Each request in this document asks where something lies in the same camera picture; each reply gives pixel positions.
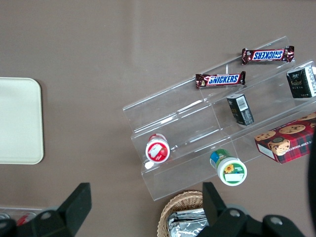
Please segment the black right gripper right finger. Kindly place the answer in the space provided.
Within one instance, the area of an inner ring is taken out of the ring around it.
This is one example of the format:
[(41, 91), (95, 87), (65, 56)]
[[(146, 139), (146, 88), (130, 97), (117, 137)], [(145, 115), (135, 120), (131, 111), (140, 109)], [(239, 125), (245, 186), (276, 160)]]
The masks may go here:
[(203, 182), (202, 202), (209, 226), (213, 226), (220, 215), (227, 209), (213, 183)]

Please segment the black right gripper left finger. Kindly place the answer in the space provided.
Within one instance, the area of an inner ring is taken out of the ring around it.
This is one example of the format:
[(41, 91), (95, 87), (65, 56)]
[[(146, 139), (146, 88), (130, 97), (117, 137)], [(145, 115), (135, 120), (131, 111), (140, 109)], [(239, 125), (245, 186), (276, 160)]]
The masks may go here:
[(58, 213), (69, 231), (78, 231), (92, 208), (90, 183), (80, 183), (59, 206)]

